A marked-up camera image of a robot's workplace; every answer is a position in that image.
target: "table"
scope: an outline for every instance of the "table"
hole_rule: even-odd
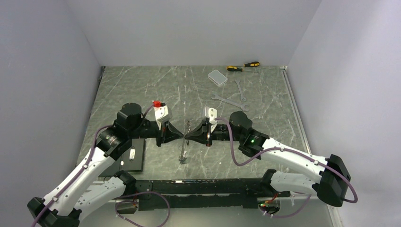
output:
[[[191,122],[191,128],[201,122],[201,110],[205,106],[216,108],[219,117],[228,119],[232,112],[240,109],[212,100],[210,94],[218,93],[240,103],[234,79],[241,80],[247,98],[245,103],[250,106],[250,111],[245,113],[253,121],[253,127],[288,146],[305,151],[282,69],[278,66],[251,69],[259,73],[229,72],[225,66],[106,67],[77,163],[89,151],[95,130],[112,124],[125,103],[138,103],[143,110],[154,100],[166,103],[173,111],[170,122],[181,132],[187,121]],[[225,74],[228,78],[225,85],[217,87],[208,79],[213,70]],[[155,120],[153,111],[147,118]],[[146,140],[144,170],[132,172],[139,180],[262,177],[267,169],[291,172],[286,166],[259,160],[238,167],[232,161],[227,141],[214,141],[212,147],[190,141],[185,148],[186,163],[181,165],[178,158],[182,140],[163,144],[160,148],[155,139]],[[237,149],[235,157],[239,162],[248,159]]]
[[[208,74],[213,70],[219,70],[228,77],[224,86],[217,87],[208,79]],[[154,100],[165,102],[173,110],[170,122],[180,131],[184,131],[186,121],[191,122],[191,128],[195,128],[201,122],[201,109],[204,106],[216,108],[219,116],[228,119],[230,114],[239,108],[211,100],[210,94],[217,92],[224,98],[240,103],[235,78],[241,79],[246,103],[250,105],[250,111],[245,113],[253,121],[253,127],[284,144],[309,152],[307,141],[303,139],[305,133],[295,114],[295,103],[289,96],[283,70],[278,66],[258,67],[257,70],[259,74],[228,72],[225,66],[107,67],[96,95],[77,163],[88,152],[95,130],[112,124],[122,105],[128,102],[140,104],[143,110]],[[147,118],[153,121],[153,112],[150,112]],[[131,173],[139,180],[251,178],[262,177],[267,169],[292,172],[286,166],[259,160],[237,167],[231,159],[227,141],[214,141],[213,146],[209,148],[190,141],[186,147],[186,164],[180,165],[178,158],[182,140],[163,144],[160,148],[156,146],[155,139],[146,140],[144,171]],[[248,159],[237,149],[235,157],[239,162]],[[281,200],[285,210],[280,214],[294,212],[304,201],[304,198],[300,198],[292,207],[288,199]],[[333,211],[336,209],[328,209],[328,206],[316,197],[311,199],[302,214],[287,219],[266,218],[257,209],[241,207],[172,209],[165,226],[281,227],[294,223],[297,223],[297,226],[308,226],[307,220],[312,218],[319,222],[319,226],[332,227]],[[141,225],[156,226],[164,220],[166,214],[166,209],[156,209],[125,216]],[[115,218],[114,201],[96,210],[81,225],[132,226]]]

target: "white wall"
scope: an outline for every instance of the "white wall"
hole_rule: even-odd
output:
[[[288,66],[312,152],[340,155],[358,192],[340,209],[346,227],[401,223],[400,11],[324,0]]]
[[[101,65],[288,65],[321,0],[67,2]]]
[[[27,227],[26,207],[73,169],[100,65],[68,5],[0,2],[0,220]]]

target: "white plastic box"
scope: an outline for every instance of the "white plastic box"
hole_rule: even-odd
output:
[[[209,79],[219,87],[223,86],[228,80],[227,77],[221,74],[218,70],[213,70],[209,73]]]

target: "open-end wrench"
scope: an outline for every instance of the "open-end wrench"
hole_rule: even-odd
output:
[[[235,105],[236,107],[239,107],[241,110],[243,110],[243,111],[249,111],[249,105],[247,105],[247,104],[238,104],[238,103],[236,103],[236,102],[233,102],[233,101],[231,101],[231,100],[228,100],[228,99],[225,99],[225,98],[222,98],[222,97],[220,97],[218,94],[216,94],[216,93],[212,93],[211,94],[211,99],[213,99],[213,100],[220,100],[220,101],[222,101],[222,102],[225,102],[225,103],[228,103],[228,104],[231,104],[231,105]]]
[[[241,82],[241,80],[240,79],[235,79],[234,81],[238,85],[238,90],[239,90],[239,93],[241,94],[241,101],[245,102],[246,98],[245,98],[244,94],[242,93],[241,86],[239,85],[239,82]]]

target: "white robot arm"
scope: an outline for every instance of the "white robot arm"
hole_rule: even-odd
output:
[[[117,114],[112,126],[107,127],[95,140],[91,150],[79,165],[54,190],[43,198],[34,197],[28,208],[36,222],[43,227],[77,227],[79,222],[100,206],[117,197],[135,191],[135,178],[125,171],[117,172],[103,185],[85,191],[92,182],[125,151],[132,148],[134,138],[156,138],[158,146],[183,135],[169,120],[171,111],[160,102],[153,104],[155,122],[145,119],[138,104],[125,104]],[[283,173],[267,170],[261,181],[262,190],[268,192],[293,191],[317,195],[332,206],[340,207],[350,187],[356,202],[357,197],[350,186],[349,173],[341,158],[310,155],[296,150],[260,133],[252,128],[252,121],[242,112],[234,112],[230,120],[217,118],[217,110],[206,107],[202,123],[189,132],[185,139],[212,146],[213,140],[229,140],[233,161],[243,166],[253,159],[274,161],[299,173]],[[233,141],[239,141],[239,149],[251,157],[244,163],[237,163],[234,157]]]

